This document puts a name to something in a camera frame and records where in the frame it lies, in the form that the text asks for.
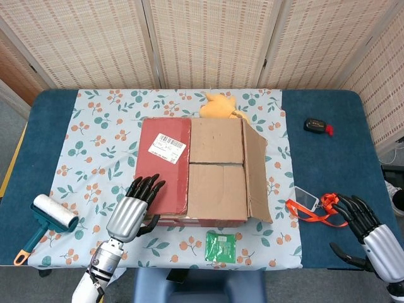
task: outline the woven panel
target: woven panel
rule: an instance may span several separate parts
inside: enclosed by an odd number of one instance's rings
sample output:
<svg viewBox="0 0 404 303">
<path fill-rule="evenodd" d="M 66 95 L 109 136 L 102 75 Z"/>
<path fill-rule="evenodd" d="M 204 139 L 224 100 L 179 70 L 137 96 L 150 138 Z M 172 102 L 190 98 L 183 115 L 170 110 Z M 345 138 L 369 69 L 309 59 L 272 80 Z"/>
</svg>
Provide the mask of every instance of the woven panel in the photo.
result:
<svg viewBox="0 0 404 303">
<path fill-rule="evenodd" d="M 49 88 L 2 31 L 0 31 L 0 79 L 29 105 L 32 105 L 42 90 Z"/>
<path fill-rule="evenodd" d="M 0 15 L 58 88 L 156 86 L 133 1 L 6 0 Z"/>
<path fill-rule="evenodd" d="M 151 0 L 167 88 L 256 86 L 273 2 Z"/>
<path fill-rule="evenodd" d="M 295 0 L 265 87 L 332 88 L 391 0 Z"/>
<path fill-rule="evenodd" d="M 360 95 L 376 146 L 399 132 L 403 136 L 404 8 L 342 87 Z"/>
</svg>

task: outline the white tablecloth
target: white tablecloth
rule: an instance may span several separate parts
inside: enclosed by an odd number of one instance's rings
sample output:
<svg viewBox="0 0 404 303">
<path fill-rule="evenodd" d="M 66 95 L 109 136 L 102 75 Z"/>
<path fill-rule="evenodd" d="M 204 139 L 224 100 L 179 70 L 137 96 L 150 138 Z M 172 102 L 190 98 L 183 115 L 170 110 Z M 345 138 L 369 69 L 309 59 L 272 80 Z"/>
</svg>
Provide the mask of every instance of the white tablecloth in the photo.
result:
<svg viewBox="0 0 404 303">
<path fill-rule="evenodd" d="M 280 90 L 211 90 L 234 95 L 237 109 L 268 140 L 266 174 L 273 224 L 236 228 L 157 227 L 124 245 L 120 267 L 282 270 L 300 267 L 296 218 L 285 207 L 294 179 Z M 48 231 L 28 260 L 37 268 L 87 266 L 117 202 L 133 180 L 145 117 L 198 117 L 200 90 L 80 90 L 50 195 L 80 216 L 71 234 Z M 236 263 L 205 261 L 206 232 L 235 234 Z"/>
</svg>

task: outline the robotic hand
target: robotic hand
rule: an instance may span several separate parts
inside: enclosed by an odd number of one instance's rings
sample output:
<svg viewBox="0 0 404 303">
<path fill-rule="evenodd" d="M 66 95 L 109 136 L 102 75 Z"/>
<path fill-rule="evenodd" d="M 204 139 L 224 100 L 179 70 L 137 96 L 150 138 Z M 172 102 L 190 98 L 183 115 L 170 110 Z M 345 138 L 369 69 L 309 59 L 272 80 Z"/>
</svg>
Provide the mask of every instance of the robotic hand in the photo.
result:
<svg viewBox="0 0 404 303">
<path fill-rule="evenodd" d="M 335 243 L 330 243 L 331 249 L 344 262 L 374 272 L 388 282 L 387 290 L 393 302 L 404 302 L 404 251 L 396 237 L 387 225 L 379 222 L 365 201 L 341 194 L 338 198 L 345 207 L 335 204 L 333 208 L 348 222 L 367 257 L 349 256 Z"/>
<path fill-rule="evenodd" d="M 158 191 L 165 184 L 165 181 L 160 181 L 154 185 L 158 177 L 158 174 L 144 179 L 139 177 L 132 182 L 126 196 L 118 203 L 107 224 L 110 239 L 99 245 L 92 256 L 83 278 L 73 293 L 72 303 L 100 302 L 122 258 L 123 244 L 154 229 L 160 215 L 153 216 L 147 226 L 140 225 Z"/>
</svg>

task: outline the blue chair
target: blue chair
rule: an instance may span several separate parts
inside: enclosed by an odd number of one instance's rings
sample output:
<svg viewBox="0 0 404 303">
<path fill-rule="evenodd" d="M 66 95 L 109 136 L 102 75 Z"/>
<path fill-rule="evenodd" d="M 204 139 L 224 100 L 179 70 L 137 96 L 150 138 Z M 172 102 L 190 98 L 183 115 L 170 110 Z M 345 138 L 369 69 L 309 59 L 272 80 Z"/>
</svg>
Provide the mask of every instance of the blue chair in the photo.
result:
<svg viewBox="0 0 404 303">
<path fill-rule="evenodd" d="M 134 303 L 265 303 L 262 271 L 189 270 L 184 283 L 166 280 L 168 268 L 139 268 Z"/>
</svg>

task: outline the white robotic arm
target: white robotic arm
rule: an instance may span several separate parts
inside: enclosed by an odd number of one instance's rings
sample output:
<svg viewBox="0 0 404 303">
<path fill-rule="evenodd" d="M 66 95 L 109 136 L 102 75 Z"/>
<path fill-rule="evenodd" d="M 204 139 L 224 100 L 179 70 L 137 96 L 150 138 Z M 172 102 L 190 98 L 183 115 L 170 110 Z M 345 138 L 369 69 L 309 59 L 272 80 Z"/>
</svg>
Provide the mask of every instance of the white robotic arm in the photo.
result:
<svg viewBox="0 0 404 303">
<path fill-rule="evenodd" d="M 107 224 L 109 241 L 103 242 L 95 251 L 90 264 L 72 296 L 72 303 L 99 302 L 123 255 L 123 245 L 135 237 L 151 232 L 160 215 L 155 215 L 149 225 L 141 227 L 150 207 L 165 181 L 154 186 L 159 175 L 137 178 L 126 196 L 116 206 Z"/>
<path fill-rule="evenodd" d="M 374 272 L 389 283 L 387 290 L 393 301 L 404 302 L 404 251 L 397 238 L 387 225 L 379 222 L 365 201 L 341 194 L 338 198 L 345 208 L 339 205 L 333 205 L 333 208 L 348 222 L 367 257 L 349 256 L 335 243 L 330 243 L 332 250 L 344 262 Z"/>
</svg>

